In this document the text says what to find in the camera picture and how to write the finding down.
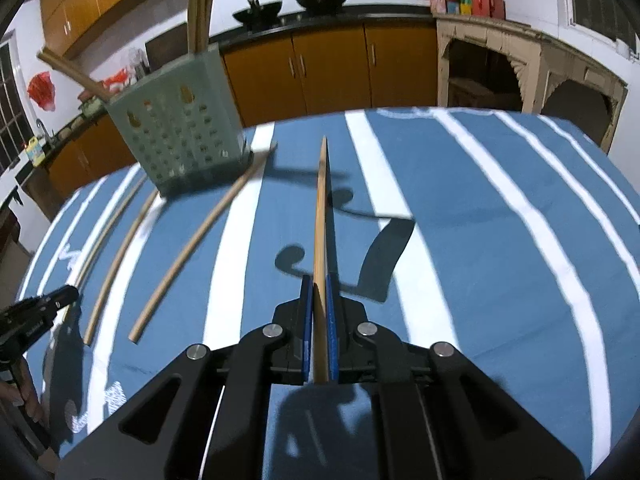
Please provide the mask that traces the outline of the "person's left hand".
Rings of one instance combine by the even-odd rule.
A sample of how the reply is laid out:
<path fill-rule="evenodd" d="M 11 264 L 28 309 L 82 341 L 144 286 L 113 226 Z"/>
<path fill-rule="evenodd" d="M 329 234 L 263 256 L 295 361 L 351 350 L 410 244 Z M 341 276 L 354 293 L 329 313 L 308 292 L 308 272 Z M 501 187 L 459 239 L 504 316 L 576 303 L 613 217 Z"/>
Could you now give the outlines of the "person's left hand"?
<path fill-rule="evenodd" d="M 29 366 L 24 358 L 18 362 L 20 363 L 20 377 L 17 378 L 15 384 L 1 382 L 1 397 L 16 406 L 24 405 L 27 415 L 34 422 L 42 422 L 43 408 L 39 402 Z"/>

